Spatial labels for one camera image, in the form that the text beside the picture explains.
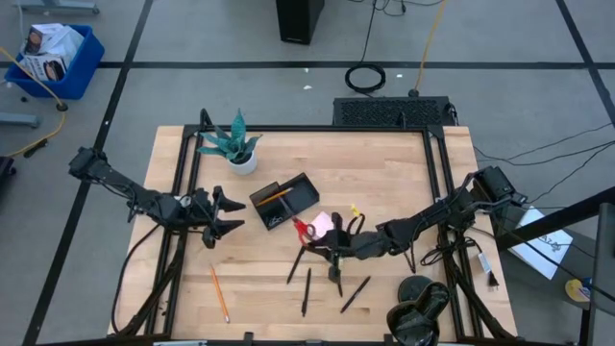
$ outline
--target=potted plant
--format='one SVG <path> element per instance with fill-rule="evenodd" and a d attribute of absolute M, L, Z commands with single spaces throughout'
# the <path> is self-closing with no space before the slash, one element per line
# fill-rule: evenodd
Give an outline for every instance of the potted plant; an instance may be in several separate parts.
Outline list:
<path fill-rule="evenodd" d="M 201 147 L 199 151 L 203 154 L 219 155 L 227 159 L 231 169 L 239 175 L 248 175 L 257 169 L 257 153 L 254 148 L 260 136 L 253 136 L 246 141 L 246 123 L 243 120 L 241 110 L 237 111 L 237 116 L 231 125 L 231 135 L 227 135 L 217 126 L 213 127 L 217 137 L 208 133 L 201 133 L 207 141 L 215 144 L 216 148 Z"/>

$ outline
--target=yellow pencil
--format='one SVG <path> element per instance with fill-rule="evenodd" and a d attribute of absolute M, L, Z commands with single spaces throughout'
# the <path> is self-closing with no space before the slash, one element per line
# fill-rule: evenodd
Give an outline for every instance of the yellow pencil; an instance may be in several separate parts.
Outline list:
<path fill-rule="evenodd" d="M 290 192 L 292 190 L 292 187 L 287 188 L 286 190 L 282 191 L 282 192 L 278 192 L 275 195 L 271 196 L 271 197 L 267 197 L 265 199 L 263 199 L 262 201 L 257 203 L 257 207 L 260 207 L 262 205 L 265 205 L 273 200 L 278 199 L 279 197 L 284 196 L 286 193 Z"/>
<path fill-rule="evenodd" d="M 218 293 L 218 300 L 220 301 L 220 305 L 222 306 L 222 312 L 224 312 L 224 320 L 227 323 L 231 323 L 231 319 L 229 318 L 229 312 L 227 311 L 227 305 L 224 304 L 224 298 L 222 297 L 222 291 L 220 290 L 220 284 L 218 283 L 218 278 L 215 276 L 215 270 L 213 270 L 213 265 L 209 264 L 211 277 L 213 278 L 213 284 L 215 285 L 215 291 Z"/>

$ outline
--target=black floor stripe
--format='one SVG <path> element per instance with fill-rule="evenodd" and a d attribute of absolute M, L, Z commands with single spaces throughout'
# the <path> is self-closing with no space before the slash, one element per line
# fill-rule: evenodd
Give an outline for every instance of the black floor stripe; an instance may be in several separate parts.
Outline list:
<path fill-rule="evenodd" d="M 107 134 L 109 132 L 109 125 L 111 124 L 113 116 L 115 115 L 115 110 L 117 109 L 119 98 L 122 94 L 124 84 L 126 83 L 126 76 L 128 75 L 128 71 L 130 70 L 130 64 L 135 58 L 136 47 L 138 46 L 141 34 L 143 33 L 143 28 L 145 27 L 147 16 L 152 9 L 152 3 L 153 0 L 145 1 L 143 9 L 141 10 L 141 15 L 136 23 L 135 32 L 133 33 L 133 38 L 128 48 L 128 52 L 126 53 L 126 58 L 124 59 L 124 62 L 122 64 L 122 68 L 117 78 L 117 82 L 115 83 L 115 88 L 113 89 L 113 93 L 111 94 L 109 105 L 107 106 L 107 111 L 105 112 L 103 122 L 101 124 L 100 130 L 98 131 L 98 136 L 96 137 L 94 146 L 98 149 L 102 149 L 103 145 L 105 144 L 105 139 L 107 138 Z M 77 191 L 75 201 L 73 202 L 73 206 L 68 215 L 66 225 L 64 226 L 64 231 L 62 232 L 60 244 L 58 245 L 58 249 L 56 250 L 56 255 L 54 256 L 54 259 L 51 263 L 51 268 L 49 269 L 49 273 L 47 274 L 47 278 L 45 279 L 45 284 L 43 285 L 43 288 L 40 292 L 40 296 L 38 297 L 37 306 L 35 307 L 35 311 L 32 315 L 32 318 L 30 319 L 30 325 L 28 326 L 28 330 L 26 332 L 26 335 L 24 336 L 23 345 L 30 346 L 37 343 L 40 329 L 42 328 L 45 316 L 47 314 L 47 310 L 49 309 L 49 305 L 51 304 L 51 299 L 53 298 L 56 286 L 58 284 L 58 280 L 60 279 L 60 274 L 62 273 L 62 267 L 64 266 L 64 262 L 66 261 L 70 244 L 77 229 L 79 218 L 81 217 L 88 191 L 89 184 L 81 183 L 81 185 L 79 186 L 79 190 Z"/>
<path fill-rule="evenodd" d="M 603 101 L 604 108 L 606 109 L 606 113 L 608 117 L 613 122 L 613 126 L 615 126 L 615 105 L 613 105 L 613 99 L 611 99 L 611 95 L 608 92 L 608 89 L 604 85 L 604 81 L 600 72 L 598 71 L 598 65 L 594 63 L 591 55 L 589 54 L 589 50 L 583 41 L 583 38 L 578 31 L 577 24 L 573 19 L 570 11 L 568 10 L 568 6 L 566 6 L 566 2 L 564 0 L 555 0 L 559 10 L 561 11 L 561 15 L 564 17 L 564 21 L 568 26 L 568 30 L 570 31 L 570 35 L 572 35 L 575 44 L 577 45 L 577 49 L 580 52 L 580 55 L 583 57 L 583 61 L 587 64 L 587 70 L 589 71 L 589 75 L 592 78 L 592 82 L 594 82 L 594 87 L 596 87 L 596 91 L 600 96 L 600 99 Z M 612 67 L 612 64 L 609 63 L 604 68 L 606 69 L 608 66 Z"/>
<path fill-rule="evenodd" d="M 384 68 L 419 68 L 420 62 L 369 62 Z M 124 62 L 100 62 L 98 68 L 122 68 Z M 242 69 L 242 68 L 350 68 L 357 62 L 133 62 L 139 69 Z M 8 68 L 10 62 L 0 62 Z M 595 62 L 598 69 L 615 69 L 615 62 Z M 575 70 L 588 68 L 585 62 L 426 62 L 425 68 L 476 70 Z"/>

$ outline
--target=wooden table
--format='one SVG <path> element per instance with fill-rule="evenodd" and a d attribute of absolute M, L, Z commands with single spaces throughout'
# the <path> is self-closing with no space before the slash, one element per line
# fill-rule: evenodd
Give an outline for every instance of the wooden table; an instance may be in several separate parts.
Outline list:
<path fill-rule="evenodd" d="M 158 129 L 146 187 L 171 190 L 182 129 Z M 445 134 L 455 185 L 460 185 L 467 173 L 477 170 L 469 131 L 465 127 L 445 128 Z M 437 154 L 435 141 L 432 146 Z M 246 177 L 232 173 L 220 157 L 201 157 L 197 186 L 212 191 L 215 185 L 221 185 L 226 196 L 245 203 L 248 206 L 245 210 L 222 214 L 221 218 L 245 219 L 246 224 L 225 235 L 214 250 L 205 248 L 199 235 L 189 236 L 173 338 L 241 339 L 245 332 L 253 332 L 255 339 L 260 340 L 382 340 L 382 336 L 389 333 L 385 315 L 397 304 L 399 283 L 411 275 L 404 257 L 345 259 L 341 265 L 344 298 L 339 297 L 336 285 L 327 279 L 329 264 L 310 253 L 304 255 L 293 281 L 286 284 L 300 247 L 297 234 L 291 222 L 267 232 L 248 196 L 274 181 L 282 183 L 306 172 L 320 192 L 320 203 L 302 212 L 302 219 L 312 220 L 320 211 L 329 214 L 337 211 L 344 217 L 345 226 L 352 218 L 350 206 L 355 204 L 367 216 L 363 230 L 373 231 L 375 225 L 383 221 L 409 217 L 432 204 L 421 136 L 412 133 L 265 133 L 258 143 L 257 153 L 258 168 Z M 436 163 L 444 195 L 438 159 Z M 184 174 L 183 186 L 187 185 L 188 171 Z M 476 226 L 491 232 L 486 216 L 477 216 Z M 130 247 L 152 227 L 153 222 L 148 217 L 138 217 Z M 418 264 L 434 247 L 436 233 L 433 227 L 414 242 L 417 270 L 420 275 L 445 283 L 441 262 L 432 266 Z M 487 276 L 476 257 L 477 250 L 470 248 L 476 291 L 504 328 L 516 334 L 496 243 L 488 235 L 472 230 L 467 235 L 479 243 L 500 282 L 499 289 L 488 288 Z M 161 237 L 162 231 L 157 231 L 139 247 L 128 265 L 117 307 L 120 328 L 126 325 L 152 289 Z M 209 263 L 216 269 L 229 308 L 230 324 L 224 323 L 209 275 Z M 304 318 L 301 304 L 310 267 L 311 287 Z M 351 307 L 340 314 L 343 304 L 368 275 L 372 276 L 371 282 Z M 459 296 L 465 332 L 472 335 L 467 304 L 460 290 Z M 165 300 L 160 301 L 157 331 L 161 331 Z M 450 307 L 442 312 L 438 321 L 440 340 L 455 341 Z"/>

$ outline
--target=green leaves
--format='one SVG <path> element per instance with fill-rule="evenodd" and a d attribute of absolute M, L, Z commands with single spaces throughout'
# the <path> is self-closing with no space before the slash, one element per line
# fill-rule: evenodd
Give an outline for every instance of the green leaves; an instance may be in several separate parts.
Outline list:
<path fill-rule="evenodd" d="M 207 133 L 201 133 L 201 136 L 215 144 L 217 148 L 202 147 L 199 148 L 199 152 L 208 155 L 219 155 L 229 161 L 242 161 L 249 157 L 256 148 L 258 139 L 262 136 L 254 136 L 246 142 L 246 123 L 243 120 L 241 110 L 237 110 L 237 115 L 233 120 L 233 124 L 231 124 L 230 136 L 217 126 L 214 126 L 213 129 L 217 137 Z"/>
<path fill-rule="evenodd" d="M 261 137 L 262 137 L 262 135 L 254 136 L 254 137 L 248 139 L 248 142 L 246 143 L 246 147 L 243 150 L 245 155 L 248 155 L 248 154 L 252 153 L 252 151 L 254 151 L 254 148 L 257 146 L 257 140 L 259 138 L 261 138 Z"/>
<path fill-rule="evenodd" d="M 217 125 L 213 127 L 213 130 L 215 130 L 215 133 L 218 136 L 218 138 L 231 139 L 229 135 L 227 135 L 227 133 L 222 131 L 222 129 L 220 129 Z"/>
<path fill-rule="evenodd" d="M 243 121 L 241 110 L 237 110 L 237 115 L 234 117 L 233 124 L 231 125 L 231 137 L 233 139 L 239 139 L 241 142 L 245 141 L 246 123 Z"/>

